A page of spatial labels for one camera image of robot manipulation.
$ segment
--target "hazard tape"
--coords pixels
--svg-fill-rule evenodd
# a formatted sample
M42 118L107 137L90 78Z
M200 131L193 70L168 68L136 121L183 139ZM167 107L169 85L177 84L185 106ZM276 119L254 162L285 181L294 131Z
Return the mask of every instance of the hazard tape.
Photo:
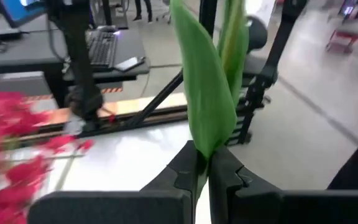
M102 94L105 93L120 93L122 92L122 88L105 88L101 90ZM38 101L38 100L50 100L53 99L53 95L40 95L40 96L27 96L25 97L26 101Z

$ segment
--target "table surface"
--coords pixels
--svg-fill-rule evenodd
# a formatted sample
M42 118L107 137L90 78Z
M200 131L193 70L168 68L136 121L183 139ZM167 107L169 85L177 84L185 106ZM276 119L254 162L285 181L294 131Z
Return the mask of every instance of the table surface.
M77 157L63 187L57 188L68 159L53 163L40 196L60 191L139 191L153 180L191 139L187 122L94 136L94 146ZM210 224L205 185L196 208L196 223Z
M145 57L146 52L143 47L142 37L137 30L120 30L116 45L116 54L114 56L114 64L124 62L132 57ZM113 70L111 72L94 73L94 78L110 78L121 76L136 76L141 74L148 74L150 72L150 60L126 72ZM67 73L65 80L73 80L73 75Z
M247 1L244 7L246 8L247 15L259 18L265 27L267 27L272 17L274 6L275 1L272 0L252 0Z
M23 32L40 32L40 31L46 31L47 30L47 15L43 14L34 20L24 24L20 27L20 30ZM7 29L10 28L9 24L6 22L5 19L0 19L0 30L1 29ZM57 26L54 23L51 23L51 29L57 30Z
M53 44L57 53L64 57L66 52L65 41L60 30L53 30ZM7 51L0 53L0 73L32 72L48 69L49 65L61 63L52 53L47 32L32 32L26 34L20 40L7 43ZM140 34L136 30L121 30L119 33L115 63L123 62L131 57L145 57ZM122 73L113 70L112 72L95 73L95 78L107 77L131 77L150 72L150 62L138 66L128 72Z
M66 55L63 34L59 30L52 31L54 45L57 53L64 57ZM6 52L0 52L0 73L9 73L3 67L23 66L22 72L31 72L25 66L38 65L47 66L50 64L61 63L50 50L47 32L33 32L24 34L19 40L7 42ZM33 71L41 71L41 68L34 68Z

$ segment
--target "shoe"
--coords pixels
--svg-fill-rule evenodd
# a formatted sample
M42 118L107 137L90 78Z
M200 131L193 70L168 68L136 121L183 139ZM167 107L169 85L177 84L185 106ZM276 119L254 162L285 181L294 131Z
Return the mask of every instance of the shoe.
M149 15L149 19L147 20L147 22L148 22L149 24L153 23L153 16L150 16L150 15Z
M142 20L142 16L136 16L135 19L133 19L132 21L136 22L141 20Z

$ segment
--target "artificial flower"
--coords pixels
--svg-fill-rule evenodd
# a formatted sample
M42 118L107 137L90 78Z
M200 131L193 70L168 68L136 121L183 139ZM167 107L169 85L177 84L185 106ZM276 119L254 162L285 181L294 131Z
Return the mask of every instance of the artificial flower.
M79 149L81 149L83 152L88 152L89 149L94 145L94 141L92 139L88 139L82 144L78 146Z
M24 206L26 203L31 201L39 188L40 185L38 183L10 185L9 187L0 190L0 206Z
M18 92L0 91L0 116L10 116L23 108L29 108L23 95Z
M52 151L54 154L58 154L65 152L64 146L73 142L74 140L75 138L71 135L57 136L49 139L49 141L42 145L42 147L46 150Z
M49 164L45 158L38 155L29 162L14 166L6 172L6 177L12 185L40 181L48 171Z
M116 119L116 115L115 114L111 114L109 116L109 122L112 123L114 120Z

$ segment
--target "monitor screen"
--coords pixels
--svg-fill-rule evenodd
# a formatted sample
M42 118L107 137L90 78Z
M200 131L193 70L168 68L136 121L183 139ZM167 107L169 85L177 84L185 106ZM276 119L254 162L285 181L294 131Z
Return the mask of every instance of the monitor screen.
M22 2L29 4L25 0L0 0L0 13L11 27L19 27L45 12L43 7L25 8Z
M30 6L31 4L37 4L40 0L20 0L23 6Z

